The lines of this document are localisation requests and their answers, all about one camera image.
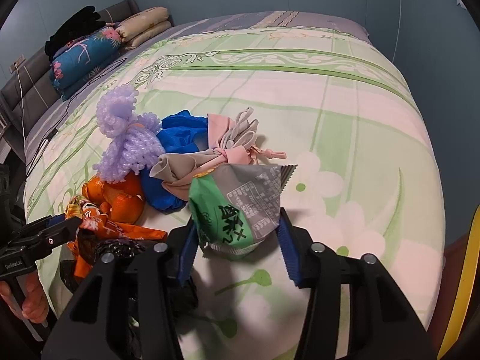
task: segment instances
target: power socket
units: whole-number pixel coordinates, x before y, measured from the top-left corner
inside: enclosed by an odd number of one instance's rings
[[[18,57],[18,59],[10,65],[9,67],[9,70],[10,70],[10,74],[12,74],[13,72],[15,72],[17,69],[15,68],[15,64],[17,64],[17,67],[20,67],[20,64],[25,61],[25,56],[22,54],[21,56]]]

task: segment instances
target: lavender mesh scrubber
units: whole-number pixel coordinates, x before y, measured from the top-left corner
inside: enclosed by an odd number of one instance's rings
[[[138,95],[131,85],[121,85],[105,93],[97,104],[97,122],[102,134],[112,138],[100,163],[93,165],[100,180],[109,183],[124,181],[129,171],[139,174],[151,168],[165,153],[156,137],[162,126],[152,112],[134,113]]]

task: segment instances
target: metal screw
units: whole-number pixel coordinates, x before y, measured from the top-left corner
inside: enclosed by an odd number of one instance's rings
[[[367,264],[375,264],[377,262],[377,258],[371,253],[367,253],[366,255],[364,255],[363,259]]]
[[[153,246],[153,250],[155,250],[157,253],[162,253],[166,251],[168,248],[169,247],[164,242],[159,242],[158,244],[155,244]]]
[[[105,253],[100,259],[103,263],[108,264],[114,260],[115,256],[112,253]]]
[[[314,242],[311,245],[311,250],[313,250],[315,253],[322,253],[325,251],[325,245],[323,245],[321,242]]]

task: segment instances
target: green and gray snack bag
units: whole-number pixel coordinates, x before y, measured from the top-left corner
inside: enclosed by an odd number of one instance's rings
[[[223,164],[193,178],[189,207],[202,249],[254,250],[278,227],[280,192],[296,166]]]

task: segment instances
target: green and white bed sheet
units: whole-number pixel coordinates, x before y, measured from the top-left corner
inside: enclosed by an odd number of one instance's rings
[[[136,112],[160,118],[234,116],[254,108],[262,147],[298,164],[282,193],[296,226],[339,254],[379,256],[424,325],[436,302],[445,230],[440,178],[422,117],[401,73],[370,44],[320,28],[253,28],[164,40],[96,88],[61,127],[27,180],[27,220],[62,212],[93,175],[110,140],[95,121],[109,88],[132,83]],[[170,230],[187,209],[147,207],[141,223]],[[39,263],[42,284],[61,312],[58,249]],[[308,291],[287,277],[275,238],[238,262],[194,263],[200,307],[181,321],[186,359],[292,359]],[[343,305],[347,294],[342,293]],[[338,352],[347,347],[342,311]]]

